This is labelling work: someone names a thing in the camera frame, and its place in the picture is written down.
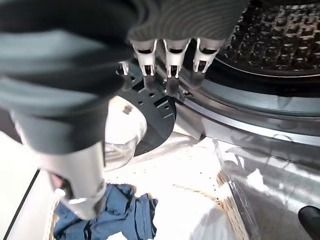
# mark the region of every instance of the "white surface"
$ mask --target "white surface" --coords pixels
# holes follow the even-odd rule
[[[158,199],[155,240],[236,240],[227,215],[216,203],[216,175],[221,168],[212,140],[161,146],[155,151],[160,149],[165,151],[135,157],[128,165],[108,172],[106,181],[135,186],[136,196],[149,193]],[[111,239],[124,238],[117,234]]]
[[[154,240],[237,240],[226,213],[197,192],[175,190],[159,199]]]
[[[31,153],[1,131],[0,163],[0,239],[3,239],[37,167]]]
[[[42,240],[53,197],[47,173],[41,171],[15,220],[8,240]]]

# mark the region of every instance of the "black rubber cover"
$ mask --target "black rubber cover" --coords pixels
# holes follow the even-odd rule
[[[138,18],[127,0],[0,3],[0,106],[33,149],[67,154],[104,141],[108,100],[123,85],[116,69],[133,55],[125,40]]]
[[[298,218],[313,240],[320,240],[320,209],[315,206],[305,206],[299,210]]]

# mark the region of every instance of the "black object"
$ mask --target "black object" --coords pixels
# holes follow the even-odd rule
[[[0,4],[0,106],[33,149],[66,154],[105,139],[108,100],[123,84],[115,71],[132,57],[125,39],[138,17],[125,0]]]
[[[151,76],[151,75],[143,76],[143,82],[144,82],[145,90],[147,92],[152,93],[155,90],[155,86],[156,86],[155,76]]]
[[[298,212],[298,218],[313,240],[320,240],[320,209],[315,206],[305,206]]]
[[[193,88],[193,89],[198,89],[202,82],[204,81],[205,79],[205,74],[198,71],[198,72],[194,72],[194,71],[191,71],[191,75],[190,75],[190,86]]]
[[[167,77],[166,78],[166,94],[170,97],[175,97],[179,89],[179,78]]]
[[[136,198],[128,185],[109,184],[106,188],[106,203],[103,212],[96,219],[83,221],[63,204],[55,213],[59,220],[53,235],[57,240],[105,240],[122,232],[128,240],[153,239],[156,227],[153,225],[157,200],[144,194]]]
[[[320,3],[303,4],[266,8],[251,1],[217,59],[259,75],[319,75]]]
[[[176,107],[174,100],[165,95],[159,75],[153,76],[152,92],[146,89],[140,67],[135,62],[129,63],[128,75],[133,87],[118,92],[118,95],[136,106],[147,123],[146,133],[135,149],[134,155],[138,156],[157,148],[168,139],[175,126]]]

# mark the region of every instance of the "robotic arm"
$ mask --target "robotic arm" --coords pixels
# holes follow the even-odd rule
[[[108,101],[135,51],[154,91],[164,40],[166,92],[175,96],[184,54],[205,74],[246,0],[7,0],[0,3],[0,106],[40,157],[61,201],[84,220],[99,214]],[[201,78],[191,79],[194,87]]]

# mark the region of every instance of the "metal rim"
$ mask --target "metal rim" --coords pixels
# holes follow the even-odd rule
[[[188,108],[198,114],[237,129],[274,139],[320,146],[318,117],[286,116],[242,108],[209,96],[203,89],[194,90],[188,78],[180,78],[187,97],[180,97]]]

